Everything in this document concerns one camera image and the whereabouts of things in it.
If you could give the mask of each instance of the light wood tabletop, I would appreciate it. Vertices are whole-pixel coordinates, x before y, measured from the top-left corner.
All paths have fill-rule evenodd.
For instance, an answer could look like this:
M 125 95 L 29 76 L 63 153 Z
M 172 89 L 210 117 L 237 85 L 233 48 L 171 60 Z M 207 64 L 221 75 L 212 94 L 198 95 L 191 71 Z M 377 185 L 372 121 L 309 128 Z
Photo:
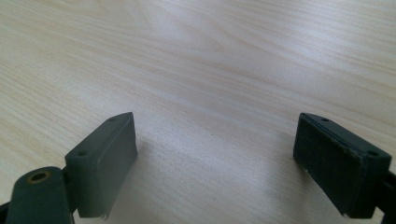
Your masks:
M 380 223 L 342 217 L 292 150 L 309 112 L 396 156 L 396 4 L 0 1 L 0 97 L 0 203 L 132 111 L 110 218 L 77 224 Z

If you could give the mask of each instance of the wooden table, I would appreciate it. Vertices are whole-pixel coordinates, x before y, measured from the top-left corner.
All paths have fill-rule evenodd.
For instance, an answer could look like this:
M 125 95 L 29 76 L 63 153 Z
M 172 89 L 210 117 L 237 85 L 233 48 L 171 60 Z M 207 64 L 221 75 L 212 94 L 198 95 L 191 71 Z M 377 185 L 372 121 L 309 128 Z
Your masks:
M 111 217 L 78 224 L 379 223 L 380 211 L 340 216 L 292 149 L 309 112 L 396 156 L 395 12 L 392 1 L 1 1 L 0 203 L 21 175 L 64 167 L 105 119 L 133 111 L 139 156 Z

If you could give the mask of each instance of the black mechanical part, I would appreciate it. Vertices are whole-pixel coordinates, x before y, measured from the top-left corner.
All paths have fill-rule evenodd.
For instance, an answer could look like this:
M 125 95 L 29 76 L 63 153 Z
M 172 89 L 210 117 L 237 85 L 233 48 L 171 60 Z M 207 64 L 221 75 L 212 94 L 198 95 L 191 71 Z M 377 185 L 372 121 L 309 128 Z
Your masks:
M 108 119 L 65 156 L 80 217 L 108 217 L 136 156 L 132 113 Z
M 20 223 L 74 223 L 61 169 L 40 168 L 17 180 L 8 208 L 7 224 Z
M 299 118 L 293 156 L 342 215 L 371 218 L 378 206 L 395 220 L 391 156 L 335 122 L 312 114 Z
M 45 167 L 22 176 L 10 203 L 0 205 L 0 224 L 74 223 L 81 217 L 108 217 L 137 157 L 134 115 L 102 123 L 66 156 L 66 167 Z

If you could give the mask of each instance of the round hole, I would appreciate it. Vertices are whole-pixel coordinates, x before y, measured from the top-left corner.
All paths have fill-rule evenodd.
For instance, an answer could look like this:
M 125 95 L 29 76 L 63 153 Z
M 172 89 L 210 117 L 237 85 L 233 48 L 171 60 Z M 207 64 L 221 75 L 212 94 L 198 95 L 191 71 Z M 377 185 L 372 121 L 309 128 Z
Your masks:
M 79 156 L 86 156 L 86 155 L 87 155 L 87 152 L 86 152 L 86 151 L 80 151 L 80 152 L 78 153 L 78 155 L 79 155 Z
M 43 171 L 43 172 L 39 172 L 39 173 L 30 175 L 27 178 L 27 182 L 29 184 L 38 184 L 38 183 L 43 182 L 44 180 L 48 179 L 49 177 L 50 177 L 50 172 Z
M 374 151 L 368 151 L 367 152 L 370 156 L 378 156 L 378 153 L 374 152 Z

